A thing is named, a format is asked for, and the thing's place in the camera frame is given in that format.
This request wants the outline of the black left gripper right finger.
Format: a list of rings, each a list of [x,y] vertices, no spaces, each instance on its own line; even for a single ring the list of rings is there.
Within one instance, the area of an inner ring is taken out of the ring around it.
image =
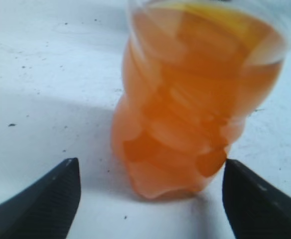
[[[222,202],[237,239],[291,239],[291,197],[238,160],[228,159]]]

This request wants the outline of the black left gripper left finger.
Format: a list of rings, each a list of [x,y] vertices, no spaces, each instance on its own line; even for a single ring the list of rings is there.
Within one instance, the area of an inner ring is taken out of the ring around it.
[[[77,158],[68,158],[0,204],[0,239],[65,239],[81,199]]]

